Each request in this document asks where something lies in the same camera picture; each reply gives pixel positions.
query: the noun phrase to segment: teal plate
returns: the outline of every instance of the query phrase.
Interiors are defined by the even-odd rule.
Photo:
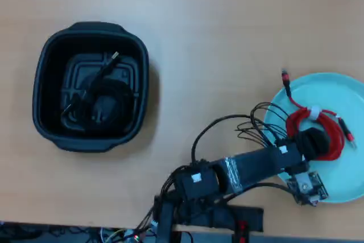
[[[291,82],[292,98],[302,106],[318,105],[340,115],[355,137],[357,148],[345,141],[341,156],[333,161],[312,161],[310,171],[317,171],[325,184],[329,197],[324,202],[343,203],[364,195],[364,84],[349,76],[337,73],[315,73]],[[273,98],[272,103],[281,106],[288,114],[297,110],[287,98],[284,89]],[[274,113],[267,112],[266,123],[283,128],[284,122]],[[321,128],[314,122],[304,121],[300,130],[310,126]],[[285,181],[287,173],[279,177]]]

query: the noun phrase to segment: black square bowl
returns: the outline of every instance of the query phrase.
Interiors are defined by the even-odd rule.
[[[121,61],[106,77],[123,81],[133,92],[133,114],[116,134],[87,135],[62,124],[61,114],[83,83],[118,51]],[[33,122],[57,147],[78,152],[105,152],[131,140],[140,130],[148,97],[148,52],[143,42],[117,24],[78,22],[51,36],[39,58],[33,90]],[[107,115],[110,98],[97,100],[96,116]]]

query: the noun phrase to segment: wooden table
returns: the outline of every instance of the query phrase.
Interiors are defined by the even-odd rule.
[[[42,46],[82,20],[119,23],[150,53],[143,129],[106,154],[61,151],[32,122]],[[364,0],[0,0],[0,54],[0,219],[134,227],[204,126],[272,99],[281,67],[364,81]],[[214,128],[197,157],[256,148],[236,138],[238,122]],[[310,208],[258,189],[233,203],[264,207],[266,235],[364,238],[364,199]]]

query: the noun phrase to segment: robotic arm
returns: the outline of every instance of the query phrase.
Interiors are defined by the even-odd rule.
[[[173,177],[175,189],[155,199],[157,242],[170,243],[173,224],[229,228],[235,235],[242,226],[262,231],[262,209],[226,203],[257,186],[272,186],[259,182],[282,172],[291,176],[286,181],[288,188],[275,187],[293,194],[301,205],[316,206],[328,193],[318,173],[308,172],[309,162],[325,155],[328,147],[326,134],[312,127],[294,139],[280,140],[276,146],[214,162],[201,160],[177,172]]]

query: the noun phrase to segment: coiled red cable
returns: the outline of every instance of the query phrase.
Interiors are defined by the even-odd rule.
[[[287,135],[292,138],[298,133],[301,122],[310,116],[311,111],[308,108],[299,105],[292,98],[288,74],[285,71],[282,72],[282,80],[289,100],[299,108],[299,110],[292,113],[286,120]],[[331,119],[327,114],[337,117],[338,123]],[[335,112],[326,109],[322,110],[318,115],[316,122],[323,126],[330,138],[329,152],[325,156],[321,156],[316,160],[337,159],[341,155],[341,151],[344,148],[345,137],[347,137],[350,142],[354,142],[354,137],[346,127],[343,119]]]

